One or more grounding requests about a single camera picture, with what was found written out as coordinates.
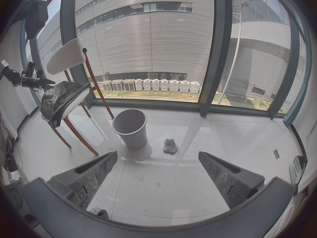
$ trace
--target pipe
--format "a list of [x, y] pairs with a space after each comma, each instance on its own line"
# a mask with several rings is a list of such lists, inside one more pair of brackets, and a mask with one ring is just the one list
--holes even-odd
[[242, 18], [241, 18], [241, 5], [240, 5], [240, 25], [239, 25], [239, 35], [238, 35], [238, 42], [237, 42], [237, 47], [236, 47], [236, 53], [235, 53], [235, 56], [233, 58], [233, 62], [232, 62], [232, 66], [231, 66], [231, 70], [230, 70], [230, 73], [229, 73], [229, 77], [227, 79], [227, 82], [226, 82], [226, 85], [224, 86], [224, 90], [222, 91], [222, 94], [221, 94], [221, 97], [219, 99], [219, 102], [218, 102], [218, 105], [220, 105], [220, 102], [222, 101], [222, 98], [224, 97], [224, 93], [227, 89], [227, 86], [229, 84], [229, 80], [231, 78], [231, 74], [232, 74], [232, 71], [233, 71], [233, 67], [235, 66], [236, 64], [236, 59], [237, 59], [237, 56], [238, 56], [238, 50], [239, 50], [239, 45], [240, 45], [240, 37], [241, 37], [241, 28], [242, 28]]

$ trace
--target floor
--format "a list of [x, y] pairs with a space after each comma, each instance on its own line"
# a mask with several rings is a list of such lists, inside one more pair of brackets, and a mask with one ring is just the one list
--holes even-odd
[[[111, 107], [114, 115], [126, 108]], [[291, 182], [289, 164], [301, 155], [292, 130], [282, 119], [198, 112], [141, 109], [147, 116], [148, 142], [129, 149], [111, 127], [103, 106], [93, 106], [88, 118], [81, 106], [70, 121], [99, 155], [117, 150], [118, 161], [87, 210], [105, 209], [114, 221], [145, 226], [197, 222], [229, 210], [198, 160], [205, 151], [265, 177]], [[29, 180], [65, 172], [96, 157], [64, 122], [57, 128], [71, 149], [56, 136], [37, 111], [19, 132], [18, 148]], [[163, 153], [166, 138], [175, 138], [179, 150]], [[275, 158], [277, 149], [280, 157]], [[15, 157], [20, 166], [18, 151]]]

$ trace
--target black plastic bag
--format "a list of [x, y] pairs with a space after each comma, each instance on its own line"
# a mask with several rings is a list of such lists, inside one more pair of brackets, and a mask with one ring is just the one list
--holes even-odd
[[81, 85], [76, 82], [62, 81], [44, 93], [41, 113], [49, 120], [50, 126], [57, 128], [61, 125], [65, 109], [89, 85], [90, 83]]

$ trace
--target white chair seat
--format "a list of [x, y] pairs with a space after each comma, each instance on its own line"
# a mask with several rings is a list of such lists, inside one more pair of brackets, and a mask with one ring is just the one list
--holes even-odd
[[[66, 116], [68, 116], [74, 110], [74, 108], [76, 108], [85, 99], [85, 97], [88, 94], [89, 94], [89, 88], [85, 88], [84, 90], [82, 90], [81, 93], [78, 94], [77, 97], [65, 109], [63, 116], [62, 116], [62, 119], [64, 119]], [[49, 121], [43, 115], [41, 115], [41, 117], [44, 121]]]

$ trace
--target gray trash can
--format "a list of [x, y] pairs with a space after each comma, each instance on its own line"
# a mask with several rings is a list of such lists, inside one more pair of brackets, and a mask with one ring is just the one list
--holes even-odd
[[137, 149], [147, 141], [145, 124], [145, 113], [138, 109], [127, 109], [113, 119], [112, 129], [128, 147]]

